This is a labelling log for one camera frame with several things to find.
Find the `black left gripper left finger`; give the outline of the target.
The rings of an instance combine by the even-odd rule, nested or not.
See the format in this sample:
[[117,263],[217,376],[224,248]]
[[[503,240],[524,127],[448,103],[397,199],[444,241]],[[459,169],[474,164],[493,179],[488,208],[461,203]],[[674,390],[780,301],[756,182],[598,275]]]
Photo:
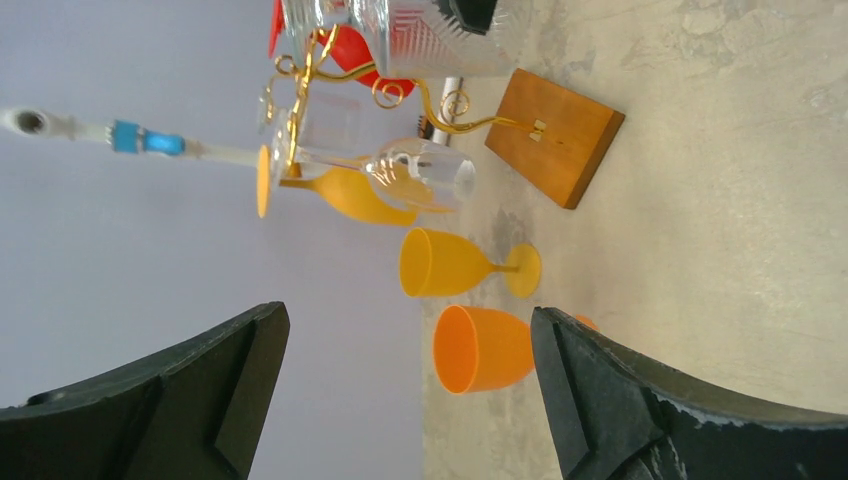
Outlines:
[[1,412],[5,479],[244,479],[290,332],[281,302]]

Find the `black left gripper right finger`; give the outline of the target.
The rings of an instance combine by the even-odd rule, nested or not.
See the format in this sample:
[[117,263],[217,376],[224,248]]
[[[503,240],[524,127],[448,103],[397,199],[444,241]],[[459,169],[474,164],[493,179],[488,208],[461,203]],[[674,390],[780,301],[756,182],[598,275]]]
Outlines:
[[843,479],[847,419],[705,382],[552,307],[531,319],[567,479]]

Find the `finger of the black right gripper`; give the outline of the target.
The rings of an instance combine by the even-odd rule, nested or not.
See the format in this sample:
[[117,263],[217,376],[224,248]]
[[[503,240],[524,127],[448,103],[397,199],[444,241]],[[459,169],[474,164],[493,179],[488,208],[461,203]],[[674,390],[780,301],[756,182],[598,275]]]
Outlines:
[[497,0],[438,0],[442,16],[456,20],[461,28],[476,35],[486,35],[491,27]]

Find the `clear short glass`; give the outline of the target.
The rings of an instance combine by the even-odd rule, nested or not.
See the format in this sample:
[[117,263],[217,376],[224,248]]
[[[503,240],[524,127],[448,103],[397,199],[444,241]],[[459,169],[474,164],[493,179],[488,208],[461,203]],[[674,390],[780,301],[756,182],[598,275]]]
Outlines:
[[499,0],[486,35],[442,16],[437,1],[283,1],[284,38],[294,63],[305,63],[307,41],[318,28],[350,26],[370,50],[377,71],[388,78],[504,76],[525,46],[533,3]]

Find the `red plastic wine glass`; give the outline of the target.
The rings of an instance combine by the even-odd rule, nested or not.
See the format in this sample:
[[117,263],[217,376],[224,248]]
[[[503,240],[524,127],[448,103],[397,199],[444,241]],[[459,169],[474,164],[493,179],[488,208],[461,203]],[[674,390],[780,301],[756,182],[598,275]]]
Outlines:
[[[268,43],[268,58],[274,57],[278,39],[286,24],[284,19],[284,5],[280,0],[272,3],[272,14],[270,21],[270,33]],[[352,71],[373,60],[370,50],[362,35],[350,26],[341,26],[336,36],[336,41],[330,49],[329,55],[335,63],[345,72]],[[390,96],[401,99],[408,96],[414,89],[415,84],[408,79],[384,78],[376,71],[363,74],[356,78],[360,84],[379,90]]]

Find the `gold rack with wooden base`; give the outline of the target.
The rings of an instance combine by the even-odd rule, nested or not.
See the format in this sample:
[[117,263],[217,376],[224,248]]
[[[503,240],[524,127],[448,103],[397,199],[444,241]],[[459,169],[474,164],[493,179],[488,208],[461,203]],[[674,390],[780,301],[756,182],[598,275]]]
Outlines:
[[[348,83],[377,71],[374,61],[343,71],[329,55],[341,26],[313,31],[307,42],[307,64],[299,67],[289,55],[275,60],[275,78],[290,78],[297,85],[295,104],[299,116],[310,96],[312,83]],[[435,110],[431,92],[422,79],[415,84],[423,115],[435,130],[463,135],[488,128],[486,146],[516,169],[538,190],[565,209],[575,209],[611,146],[625,115],[526,70],[516,70],[494,116],[459,123],[457,117],[470,107],[460,87],[446,91]],[[371,88],[375,103],[394,109],[407,98],[390,96]]]

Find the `clear wine glass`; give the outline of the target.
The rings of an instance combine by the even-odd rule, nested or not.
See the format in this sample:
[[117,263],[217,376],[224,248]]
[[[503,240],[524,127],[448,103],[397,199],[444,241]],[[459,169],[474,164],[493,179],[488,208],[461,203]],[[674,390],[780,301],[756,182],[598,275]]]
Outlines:
[[332,167],[362,173],[372,190],[389,205],[420,213],[457,210],[474,192],[476,168],[471,158],[451,147],[418,137],[385,144],[356,158],[298,152],[297,139],[286,160],[272,152],[273,183],[281,179],[316,178]]

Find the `clear tall flute glass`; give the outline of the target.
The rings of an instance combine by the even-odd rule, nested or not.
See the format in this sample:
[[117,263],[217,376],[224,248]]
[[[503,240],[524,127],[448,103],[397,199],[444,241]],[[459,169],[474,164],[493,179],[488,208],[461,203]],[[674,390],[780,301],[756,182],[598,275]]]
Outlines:
[[358,148],[362,107],[357,100],[313,90],[299,116],[274,104],[266,88],[259,96],[259,131],[273,129],[271,150],[286,160],[292,145],[291,126],[298,120],[298,152],[350,157]]

